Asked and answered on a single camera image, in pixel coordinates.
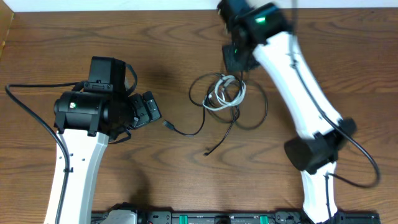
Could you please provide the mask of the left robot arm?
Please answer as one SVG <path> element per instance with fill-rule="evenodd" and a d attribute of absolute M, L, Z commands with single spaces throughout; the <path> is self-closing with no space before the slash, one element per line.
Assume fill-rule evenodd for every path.
<path fill-rule="evenodd" d="M 135 93 L 126 72 L 132 66 L 111 57 L 93 57 L 89 78 L 54 104 L 57 160 L 46 223 L 89 223 L 98 170 L 108 144 L 161 118 L 153 94 Z"/>

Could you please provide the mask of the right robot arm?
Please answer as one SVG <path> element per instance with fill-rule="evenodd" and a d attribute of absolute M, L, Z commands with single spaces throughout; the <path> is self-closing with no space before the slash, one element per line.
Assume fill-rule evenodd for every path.
<path fill-rule="evenodd" d="M 305 216 L 312 223 L 335 222 L 332 174 L 346 142 L 338 128 L 353 134 L 353 119 L 342 118 L 327 100 L 301 53 L 292 23 L 274 3 L 255 9 L 247 1 L 222 0 L 217 8 L 232 38 L 224 50 L 227 69 L 260 65 L 289 109 L 297 137 L 284 149 L 302 176 Z"/>

